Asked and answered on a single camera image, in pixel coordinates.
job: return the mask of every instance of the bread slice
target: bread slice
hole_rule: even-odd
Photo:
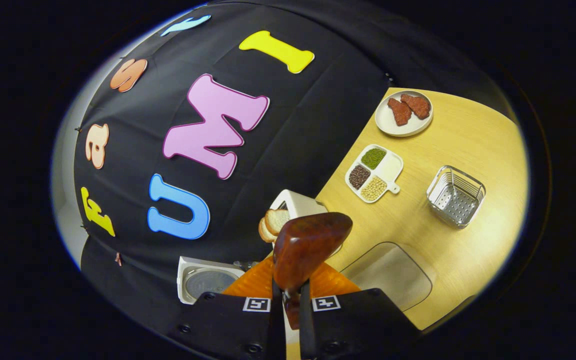
[[[277,237],[275,235],[272,235],[270,233],[270,231],[268,231],[268,228],[266,227],[266,221],[265,218],[261,218],[261,220],[259,220],[259,236],[261,237],[261,240],[267,242],[267,243],[272,243],[275,240],[277,240]]]
[[[284,227],[284,224],[290,220],[290,214],[285,209],[270,209],[265,212],[265,217],[263,218],[265,219],[265,227],[268,228],[270,234],[276,237]]]

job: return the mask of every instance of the blue letter u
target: blue letter u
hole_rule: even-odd
[[[155,173],[150,179],[150,198],[153,201],[166,199],[192,210],[192,220],[182,222],[163,216],[156,207],[148,209],[148,227],[154,232],[163,231],[182,239],[194,240],[206,233],[210,223],[208,205],[199,196],[164,182],[162,176]]]

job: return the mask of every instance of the round plate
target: round plate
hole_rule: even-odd
[[[401,101],[403,94],[410,96],[421,96],[424,98],[430,104],[430,114],[428,114],[428,117],[423,120],[419,120],[419,118],[413,112],[412,115],[410,115],[410,119],[406,125],[397,126],[393,110],[388,107],[388,100],[393,98],[394,100]],[[394,137],[409,137],[410,135],[422,132],[423,129],[426,129],[428,125],[430,125],[430,121],[433,120],[433,111],[433,103],[427,96],[418,91],[404,90],[395,92],[387,98],[384,98],[384,100],[379,103],[379,106],[377,106],[377,111],[375,112],[374,118],[377,123],[377,127],[382,130],[382,132],[390,134]]]

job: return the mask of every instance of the stainless steel basket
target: stainless steel basket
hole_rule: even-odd
[[[486,187],[452,166],[442,166],[425,192],[432,209],[460,229],[471,223],[486,197]]]

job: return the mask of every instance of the white plate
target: white plate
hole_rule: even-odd
[[[410,119],[406,125],[397,126],[395,122],[395,115],[393,114],[393,110],[388,106],[388,100],[394,99],[397,101],[402,100],[402,94],[407,94],[410,96],[421,96],[425,98],[428,103],[430,104],[430,114],[428,117],[419,120],[416,114],[413,112],[410,115]],[[434,106],[433,103],[430,101],[428,96],[425,96],[423,93],[413,90],[404,90],[395,92],[392,95],[384,98],[384,100],[379,103],[377,106],[377,111],[374,114],[375,122],[377,123],[377,127],[382,130],[382,132],[386,134],[390,134],[394,137],[409,137],[410,135],[414,135],[417,133],[422,132],[424,129],[430,125],[430,121],[433,120],[433,111]]]
[[[384,156],[383,159],[381,159],[381,161],[374,170],[371,170],[368,166],[366,166],[366,164],[362,162],[362,158],[364,157],[365,153],[367,153],[368,150],[372,149],[380,149],[386,152],[386,156]],[[384,168],[387,163],[393,165],[393,168],[395,170],[393,174],[390,174],[392,178],[386,178],[385,176],[386,174],[384,173]],[[366,178],[366,181],[364,181],[363,184],[361,184],[359,189],[355,189],[355,187],[352,184],[350,184],[349,180],[350,173],[356,166],[361,166],[364,169],[370,171],[370,176]],[[345,184],[350,188],[350,190],[352,190],[352,192],[356,196],[359,196],[359,199],[363,200],[366,203],[372,204],[377,200],[381,199],[382,196],[386,194],[386,191],[390,191],[393,194],[398,194],[400,192],[400,186],[395,183],[395,180],[397,180],[399,175],[402,173],[403,167],[404,167],[404,160],[402,159],[402,157],[400,157],[399,155],[397,155],[397,153],[394,153],[383,146],[379,146],[373,143],[372,145],[368,145],[363,148],[359,156],[357,156],[354,162],[352,162],[352,165],[350,165],[350,167],[348,168],[348,171],[345,172],[345,178],[344,178]],[[379,196],[377,196],[377,198],[375,198],[374,200],[368,200],[362,196],[362,189],[366,187],[368,183],[370,183],[371,180],[375,177],[380,178],[384,183],[386,183],[386,189],[384,189],[384,191],[382,191],[381,194],[379,194]]]

